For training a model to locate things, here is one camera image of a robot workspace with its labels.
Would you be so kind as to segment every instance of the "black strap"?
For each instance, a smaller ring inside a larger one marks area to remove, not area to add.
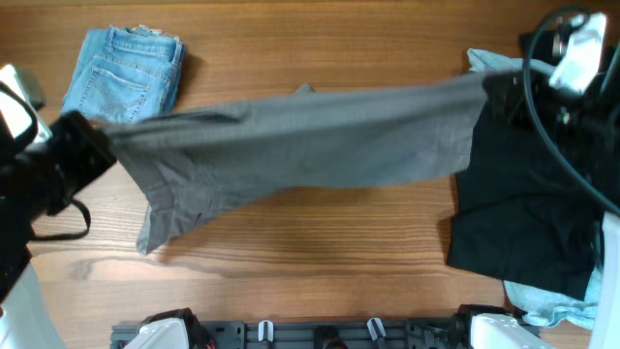
[[[56,234],[51,236],[38,236],[35,235],[32,237],[33,241],[62,241],[62,240],[74,240],[79,238],[84,238],[90,232],[90,211],[88,207],[82,202],[71,199],[69,204],[75,206],[81,212],[81,215],[84,217],[84,222],[86,223],[86,229],[79,233],[67,233],[67,234]]]

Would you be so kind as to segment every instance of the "clothing pile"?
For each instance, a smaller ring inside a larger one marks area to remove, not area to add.
[[[536,135],[494,117],[482,88],[520,60],[470,49],[475,73],[440,83],[353,93],[304,84],[291,95],[169,114],[184,52],[177,37],[145,26],[90,30],[63,104],[117,124],[104,129],[111,150],[149,202],[139,252],[291,187],[457,173],[448,265],[506,280],[530,324],[593,327],[603,213]]]

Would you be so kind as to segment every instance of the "wooden surface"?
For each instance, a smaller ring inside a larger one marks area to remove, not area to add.
[[[51,122],[88,28],[162,28],[188,45],[177,105],[187,109],[290,93],[305,81],[321,91],[449,78],[467,69],[467,48],[518,55],[517,35],[564,2],[148,3],[5,0],[0,61],[39,77],[48,101],[43,116]],[[617,38],[618,2],[589,4],[607,10]],[[504,305],[500,281],[444,264],[454,195],[450,178],[364,190],[295,189],[143,257],[135,240],[146,201],[115,166],[79,195],[91,208],[91,235],[31,244],[32,263],[70,348],[105,348],[110,326],[185,306],[203,320],[295,321],[445,316],[462,303]],[[67,210],[35,228],[46,234],[80,224]],[[545,331],[560,348],[584,348],[588,337],[568,325]]]

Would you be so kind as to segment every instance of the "white robot part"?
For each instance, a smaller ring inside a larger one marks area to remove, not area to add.
[[[582,21],[583,16],[578,16],[573,24]],[[572,33],[566,55],[549,78],[551,87],[576,94],[585,92],[599,72],[606,25],[607,16],[597,13],[590,15],[590,20]]]
[[[22,100],[28,101],[26,93],[22,89],[22,81],[19,79],[16,67],[11,64],[2,67],[0,69],[0,81],[9,86]],[[9,130],[14,137],[22,134],[32,123],[30,116],[28,116],[23,107],[4,93],[0,93],[0,111],[3,112],[7,126],[9,126]],[[51,138],[51,131],[41,120],[39,114],[36,112],[35,114],[37,115],[39,133],[33,143],[43,143]]]
[[[0,315],[0,349],[65,348],[47,315],[32,265],[2,302]]]
[[[170,318],[152,322],[139,329],[139,334],[125,349],[170,349],[189,348],[185,323]]]
[[[620,217],[609,212],[604,214],[603,236],[603,285],[590,349],[620,346]]]
[[[516,320],[501,314],[472,318],[470,344],[474,349],[553,349],[554,346],[523,329]]]

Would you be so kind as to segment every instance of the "jeans pocket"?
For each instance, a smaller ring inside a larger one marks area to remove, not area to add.
[[[79,101],[79,111],[92,119],[134,122],[149,89],[148,85],[122,79],[108,70],[93,66]]]

